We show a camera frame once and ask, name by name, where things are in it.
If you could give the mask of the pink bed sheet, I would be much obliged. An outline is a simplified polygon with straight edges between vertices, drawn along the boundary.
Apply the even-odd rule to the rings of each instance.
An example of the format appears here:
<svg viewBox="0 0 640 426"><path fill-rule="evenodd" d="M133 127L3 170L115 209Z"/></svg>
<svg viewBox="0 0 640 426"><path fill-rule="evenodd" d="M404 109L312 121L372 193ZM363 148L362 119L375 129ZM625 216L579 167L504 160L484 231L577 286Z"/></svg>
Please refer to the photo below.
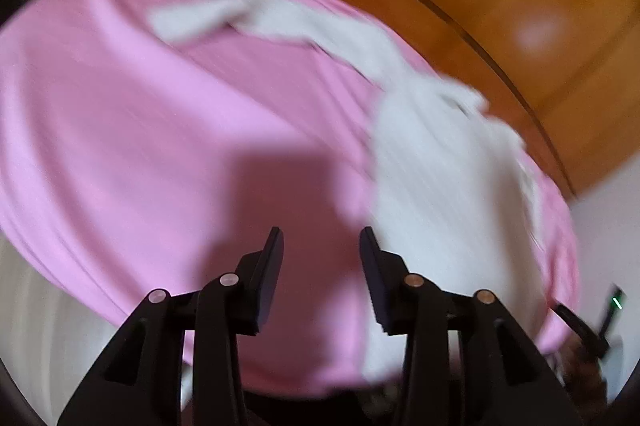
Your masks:
<svg viewBox="0 0 640 426"><path fill-rule="evenodd" d="M261 246L271 228L283 231L269 227L195 289L156 279L144 213L171 108L155 76L163 48L146 15L187 1L33 0L1 31L2 232L45 278L116 324L155 287L198 290ZM375 23L414 68L458 82L339 0L290 1ZM484 101L485 115L502 122ZM558 188L522 145L538 209L530 244L544 304L539 334L526 333L550 354L568 334L551 303L578 301L576 239Z"/></svg>

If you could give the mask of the white knitted sweater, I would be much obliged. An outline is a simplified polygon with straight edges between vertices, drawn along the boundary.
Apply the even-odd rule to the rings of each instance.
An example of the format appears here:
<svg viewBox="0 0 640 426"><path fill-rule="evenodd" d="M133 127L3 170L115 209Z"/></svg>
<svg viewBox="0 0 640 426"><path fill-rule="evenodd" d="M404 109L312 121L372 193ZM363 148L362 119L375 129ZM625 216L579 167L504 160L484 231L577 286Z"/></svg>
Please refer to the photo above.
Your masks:
<svg viewBox="0 0 640 426"><path fill-rule="evenodd" d="M157 280L195 289L271 226L284 265L250 388L381 382L404 343L375 324L357 249L381 244L445 290L497 292L537 336L537 203L521 138L480 94L414 68L375 23L290 0L151 8L171 108L144 218Z"/></svg>

